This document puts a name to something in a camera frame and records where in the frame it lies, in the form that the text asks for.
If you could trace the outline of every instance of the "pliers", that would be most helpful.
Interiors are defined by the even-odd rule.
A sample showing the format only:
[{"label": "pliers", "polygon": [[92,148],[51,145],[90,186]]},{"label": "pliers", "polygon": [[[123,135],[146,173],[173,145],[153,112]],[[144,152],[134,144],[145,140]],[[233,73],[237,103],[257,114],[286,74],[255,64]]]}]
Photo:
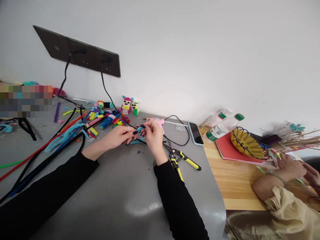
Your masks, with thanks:
[{"label": "pliers", "polygon": [[191,166],[193,166],[198,171],[201,171],[201,167],[198,164],[196,164],[194,161],[192,161],[190,158],[188,158],[187,155],[185,155],[182,151],[179,151],[179,150],[173,148],[170,141],[168,141],[168,142],[170,144],[170,147],[164,143],[163,143],[163,145],[166,147],[166,149],[168,149],[170,161],[173,165],[174,170],[179,175],[181,181],[183,181],[183,178],[181,175],[181,171],[180,171],[178,162],[180,162],[182,159],[184,159],[187,163],[189,163]]}]

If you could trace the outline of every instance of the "teal flower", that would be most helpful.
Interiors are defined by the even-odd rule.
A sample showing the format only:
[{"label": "teal flower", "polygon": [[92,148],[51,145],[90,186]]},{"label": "teal flower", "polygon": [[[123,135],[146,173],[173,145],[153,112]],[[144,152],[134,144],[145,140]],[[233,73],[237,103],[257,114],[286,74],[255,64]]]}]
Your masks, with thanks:
[{"label": "teal flower", "polygon": [[290,125],[290,128],[292,131],[296,131],[296,132],[302,132],[305,129],[305,127],[301,127],[301,124],[295,125],[293,123]]}]

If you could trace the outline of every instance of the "red book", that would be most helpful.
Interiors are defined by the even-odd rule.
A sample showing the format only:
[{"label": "red book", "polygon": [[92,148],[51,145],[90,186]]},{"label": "red book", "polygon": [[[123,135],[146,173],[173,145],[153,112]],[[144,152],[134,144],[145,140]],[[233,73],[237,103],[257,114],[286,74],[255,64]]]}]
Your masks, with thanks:
[{"label": "red book", "polygon": [[231,132],[216,140],[215,143],[223,159],[262,166],[260,159],[248,157],[235,149],[231,143]]}]

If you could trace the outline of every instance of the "woman's right hand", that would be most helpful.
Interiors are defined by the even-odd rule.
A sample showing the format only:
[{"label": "woman's right hand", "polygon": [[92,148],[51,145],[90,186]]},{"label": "woman's right hand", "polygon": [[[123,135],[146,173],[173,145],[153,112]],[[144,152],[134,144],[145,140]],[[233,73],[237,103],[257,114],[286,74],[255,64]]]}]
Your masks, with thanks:
[{"label": "woman's right hand", "polygon": [[141,135],[147,136],[147,145],[156,159],[157,165],[161,165],[168,161],[167,156],[164,153],[162,141],[163,141],[163,129],[154,121],[145,122],[143,125],[145,129],[141,130]]}]

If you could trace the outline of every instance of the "black sleeve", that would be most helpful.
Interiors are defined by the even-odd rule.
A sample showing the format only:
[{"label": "black sleeve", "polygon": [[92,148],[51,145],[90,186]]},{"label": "black sleeve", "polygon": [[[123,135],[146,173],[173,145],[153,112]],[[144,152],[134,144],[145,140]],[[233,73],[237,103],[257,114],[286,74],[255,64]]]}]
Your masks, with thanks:
[{"label": "black sleeve", "polygon": [[27,239],[78,190],[99,166],[78,152],[0,208],[4,239]]},{"label": "black sleeve", "polygon": [[193,199],[170,161],[156,166],[154,173],[158,179],[160,197],[173,238],[209,239]]}]

